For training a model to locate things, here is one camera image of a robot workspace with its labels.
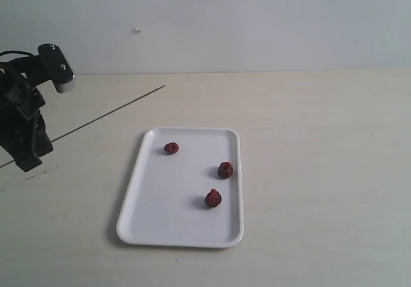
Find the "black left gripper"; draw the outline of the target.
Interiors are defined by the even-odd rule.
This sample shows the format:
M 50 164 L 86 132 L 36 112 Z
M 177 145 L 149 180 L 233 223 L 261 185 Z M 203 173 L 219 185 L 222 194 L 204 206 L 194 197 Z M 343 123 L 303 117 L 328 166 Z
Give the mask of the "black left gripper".
M 38 60 L 1 63 L 1 147 L 24 172 L 53 151 L 40 113 L 46 102 L 37 88 L 46 81 Z

